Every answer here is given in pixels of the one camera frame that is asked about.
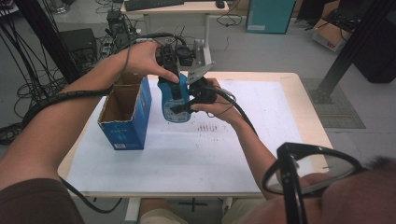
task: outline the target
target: gray floor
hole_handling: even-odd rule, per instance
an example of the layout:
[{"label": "gray floor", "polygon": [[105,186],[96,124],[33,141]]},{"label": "gray floor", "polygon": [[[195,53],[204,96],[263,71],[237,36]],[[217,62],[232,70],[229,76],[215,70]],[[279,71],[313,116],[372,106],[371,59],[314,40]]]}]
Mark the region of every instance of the gray floor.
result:
[{"label": "gray floor", "polygon": [[[23,18],[15,17],[17,29],[31,47],[41,51],[35,35]],[[59,24],[62,29],[92,27],[95,36],[103,36],[105,24]],[[217,63],[216,71],[249,72],[292,72],[301,78],[324,78],[337,53],[312,41],[312,31],[303,23],[290,23],[286,35],[248,34],[242,22],[239,26],[224,27],[212,18],[209,43],[212,60]],[[180,27],[169,27],[171,33]],[[194,27],[186,27],[184,35],[201,32]],[[10,58],[3,42],[0,42],[0,127],[21,121],[14,113],[18,97],[17,89],[24,84],[21,73]],[[389,84],[369,83],[359,70],[352,65],[342,78],[339,86],[353,105],[365,129],[326,129],[333,148],[344,151],[361,162],[370,161],[375,156],[395,157],[396,146],[396,82]],[[16,110],[23,115],[28,102],[17,104]],[[4,152],[7,147],[0,146]],[[172,201],[177,211],[194,223],[219,223],[219,199],[207,200],[210,206],[196,207],[196,212],[183,212],[178,202]],[[97,204],[110,207],[115,203],[110,199],[99,199]],[[120,223],[124,216],[125,203],[111,215],[97,215],[80,202],[87,223]]]}]

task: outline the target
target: left hand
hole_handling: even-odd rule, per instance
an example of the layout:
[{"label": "left hand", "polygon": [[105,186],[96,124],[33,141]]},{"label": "left hand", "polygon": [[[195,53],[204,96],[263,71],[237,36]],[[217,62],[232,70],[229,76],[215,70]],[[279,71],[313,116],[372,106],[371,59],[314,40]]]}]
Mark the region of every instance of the left hand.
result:
[{"label": "left hand", "polygon": [[139,76],[155,75],[178,83],[179,80],[175,74],[157,64],[155,51],[160,46],[161,44],[157,42],[139,43],[131,46],[129,50],[124,49],[117,54],[117,57],[125,61],[129,52],[125,73],[138,74]]}]

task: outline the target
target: cardboard box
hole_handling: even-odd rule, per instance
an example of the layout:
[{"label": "cardboard box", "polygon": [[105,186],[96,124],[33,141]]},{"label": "cardboard box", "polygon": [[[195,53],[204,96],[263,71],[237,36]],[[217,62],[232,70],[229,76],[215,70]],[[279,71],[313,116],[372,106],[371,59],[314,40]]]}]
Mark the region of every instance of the cardboard box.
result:
[{"label": "cardboard box", "polygon": [[114,91],[107,96],[98,119],[114,149],[144,148],[150,108],[151,92],[146,77],[123,77],[114,85]]},{"label": "cardboard box", "polygon": [[[339,3],[339,1],[334,1],[326,4],[323,9],[322,18],[328,17],[334,9],[338,8]],[[311,38],[334,52],[342,49],[351,36],[350,32],[323,19],[317,22],[313,30],[314,33]]]}]

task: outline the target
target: floor mat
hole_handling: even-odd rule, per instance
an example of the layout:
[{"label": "floor mat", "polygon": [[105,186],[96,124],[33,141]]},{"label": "floor mat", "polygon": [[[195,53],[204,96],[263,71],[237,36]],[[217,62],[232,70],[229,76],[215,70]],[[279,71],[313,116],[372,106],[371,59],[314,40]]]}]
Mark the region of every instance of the floor mat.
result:
[{"label": "floor mat", "polygon": [[[301,78],[308,92],[315,90],[320,84],[320,78]],[[331,94],[332,104],[312,104],[324,128],[365,129],[352,104],[337,85]]]}]

